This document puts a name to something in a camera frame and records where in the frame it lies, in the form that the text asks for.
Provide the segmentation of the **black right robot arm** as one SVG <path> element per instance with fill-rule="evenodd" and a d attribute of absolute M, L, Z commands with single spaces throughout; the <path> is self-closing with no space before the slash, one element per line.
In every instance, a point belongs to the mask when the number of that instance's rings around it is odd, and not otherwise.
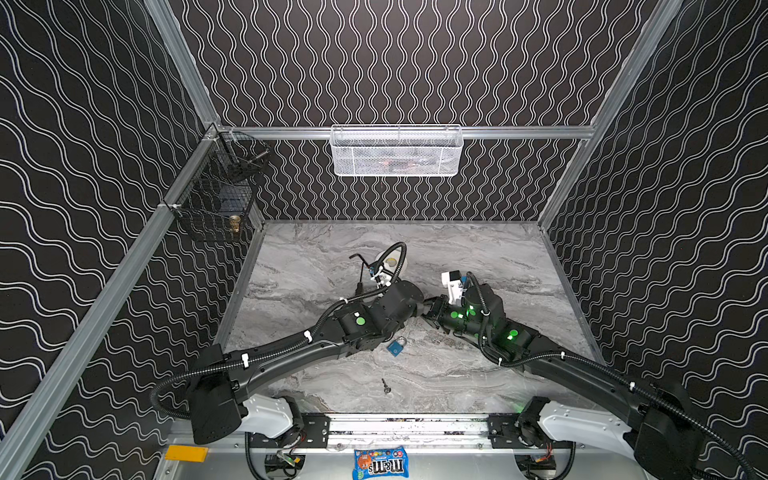
<path fill-rule="evenodd" d="M 685 388 L 648 382 L 576 354 L 539 330 L 509 318 L 501 298 L 472 273 L 446 272 L 447 293 L 425 302 L 423 318 L 433 327 L 472 343 L 500 368 L 549 379 L 608 413 L 597 445 L 625 453 L 657 479 L 708 479 L 699 468 L 706 441 L 730 455 L 747 479 L 758 474 L 745 454 L 692 414 Z"/>

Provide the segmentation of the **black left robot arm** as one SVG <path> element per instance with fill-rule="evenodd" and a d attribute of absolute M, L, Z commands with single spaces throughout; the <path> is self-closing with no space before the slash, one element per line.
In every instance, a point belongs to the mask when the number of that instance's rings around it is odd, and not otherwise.
<path fill-rule="evenodd" d="M 189 421 L 197 445 L 238 432 L 282 445 L 296 440 L 304 426 L 296 401 L 263 395 L 261 389 L 311 365 L 373 351 L 393 340 L 424 302 L 420 288 L 401 277 L 406 258 L 406 244 L 392 244 L 363 265 L 375 289 L 358 288 L 353 296 L 339 298 L 298 333 L 228 353 L 218 345 L 205 349 L 194 368 L 158 382 L 150 393 L 152 406 Z"/>

